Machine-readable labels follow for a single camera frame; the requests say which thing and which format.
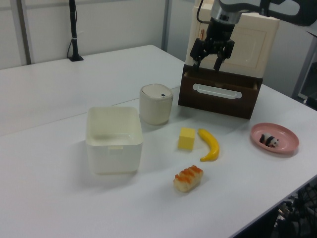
yellow banana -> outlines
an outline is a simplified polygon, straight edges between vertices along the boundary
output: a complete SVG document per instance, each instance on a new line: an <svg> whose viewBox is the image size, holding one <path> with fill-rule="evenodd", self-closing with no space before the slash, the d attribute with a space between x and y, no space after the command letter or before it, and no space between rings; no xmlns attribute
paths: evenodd
<svg viewBox="0 0 317 238"><path fill-rule="evenodd" d="M200 161L208 161L208 160L216 160L219 155L219 144L216 138L214 138L213 135L211 135L207 130L205 129L198 129L198 135L203 139L207 145L210 147L209 153L202 157Z"/></svg>

black cable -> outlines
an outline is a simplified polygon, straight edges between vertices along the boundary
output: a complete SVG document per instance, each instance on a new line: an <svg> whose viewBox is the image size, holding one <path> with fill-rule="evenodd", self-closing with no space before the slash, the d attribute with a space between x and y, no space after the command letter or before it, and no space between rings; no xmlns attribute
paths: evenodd
<svg viewBox="0 0 317 238"><path fill-rule="evenodd" d="M74 2L75 4L75 26L77 25L77 8L76 8L76 3ZM67 50L67 58L69 59L69 49L70 49L70 46L71 44L73 43L73 39L70 40L70 43L69 43L69 46L68 46L68 50Z"/></svg>
<svg viewBox="0 0 317 238"><path fill-rule="evenodd" d="M200 4L199 4L196 18L197 18L197 20L198 20L200 23L202 23L202 24L211 24L211 21L202 21L202 20L199 19L199 12L200 12L200 9L202 8L203 1L204 1L204 0L201 0L201 2L200 2Z"/></svg>

lid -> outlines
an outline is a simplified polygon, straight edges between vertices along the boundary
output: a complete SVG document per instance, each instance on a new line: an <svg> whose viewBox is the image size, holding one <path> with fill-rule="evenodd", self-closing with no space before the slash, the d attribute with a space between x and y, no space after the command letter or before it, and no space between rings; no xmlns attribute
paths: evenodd
<svg viewBox="0 0 317 238"><path fill-rule="evenodd" d="M167 98L172 96L172 91L162 84L150 84L142 88L142 92L150 98Z"/></svg>

